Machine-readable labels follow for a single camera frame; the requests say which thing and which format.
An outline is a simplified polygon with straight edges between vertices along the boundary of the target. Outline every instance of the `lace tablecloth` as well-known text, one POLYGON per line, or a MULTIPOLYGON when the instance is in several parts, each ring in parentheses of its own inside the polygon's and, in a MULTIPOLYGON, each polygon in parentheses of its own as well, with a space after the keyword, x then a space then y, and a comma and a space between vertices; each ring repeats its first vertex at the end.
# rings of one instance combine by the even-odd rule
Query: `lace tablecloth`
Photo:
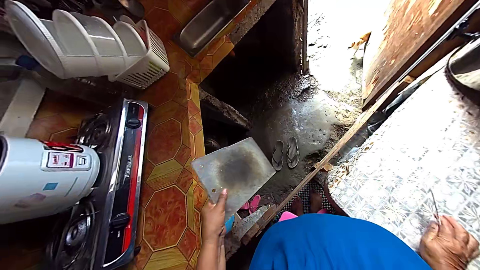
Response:
MULTIPOLYGON (((374 222, 417 250, 435 213, 480 240, 480 110, 437 72, 327 181, 351 217, 374 222)), ((468 269, 480 269, 480 260, 468 269)))

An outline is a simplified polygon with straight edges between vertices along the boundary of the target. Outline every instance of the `plastic basket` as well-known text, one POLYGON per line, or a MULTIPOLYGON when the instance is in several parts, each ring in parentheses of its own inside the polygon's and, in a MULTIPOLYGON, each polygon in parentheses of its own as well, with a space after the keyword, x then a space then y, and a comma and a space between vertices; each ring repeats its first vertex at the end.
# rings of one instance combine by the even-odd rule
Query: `plastic basket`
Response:
POLYGON ((145 89, 165 75, 170 67, 163 42, 150 30, 145 20, 136 24, 140 37, 145 41, 147 54, 119 75, 111 75, 109 81, 119 81, 133 87, 145 89))

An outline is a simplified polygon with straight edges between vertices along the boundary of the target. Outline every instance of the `concrete floor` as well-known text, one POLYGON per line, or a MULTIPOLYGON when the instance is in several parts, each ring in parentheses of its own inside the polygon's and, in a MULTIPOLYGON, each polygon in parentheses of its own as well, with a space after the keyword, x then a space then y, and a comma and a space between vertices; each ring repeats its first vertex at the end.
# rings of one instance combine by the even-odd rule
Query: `concrete floor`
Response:
POLYGON ((383 16, 389 1, 380 2, 309 1, 307 54, 311 76, 300 83, 310 84, 309 94, 303 98, 290 95, 279 106, 262 113, 252 129, 252 137, 269 160, 277 140, 284 142, 285 154, 287 139, 295 136, 300 162, 290 169, 284 156, 282 170, 258 192, 262 203, 280 203, 360 115, 364 51, 360 49, 352 59, 354 50, 347 48, 383 16))

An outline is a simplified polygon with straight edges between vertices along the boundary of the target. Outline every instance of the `rice cooker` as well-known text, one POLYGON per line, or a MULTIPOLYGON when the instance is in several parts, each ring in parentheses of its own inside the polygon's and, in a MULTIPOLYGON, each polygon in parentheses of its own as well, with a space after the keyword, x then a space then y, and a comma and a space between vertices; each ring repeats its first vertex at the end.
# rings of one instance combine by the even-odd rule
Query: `rice cooker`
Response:
POLYGON ((62 212, 92 191, 100 160, 89 147, 0 136, 0 224, 62 212))

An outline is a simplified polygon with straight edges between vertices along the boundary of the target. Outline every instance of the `gas stove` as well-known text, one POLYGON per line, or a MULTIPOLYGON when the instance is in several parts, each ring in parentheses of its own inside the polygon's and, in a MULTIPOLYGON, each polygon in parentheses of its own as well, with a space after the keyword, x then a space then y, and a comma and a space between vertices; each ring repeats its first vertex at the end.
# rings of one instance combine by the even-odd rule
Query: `gas stove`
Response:
POLYGON ((77 144, 93 148, 93 191, 59 221, 47 254, 55 269, 109 270, 131 261, 138 218, 148 104, 124 99, 84 120, 77 144))

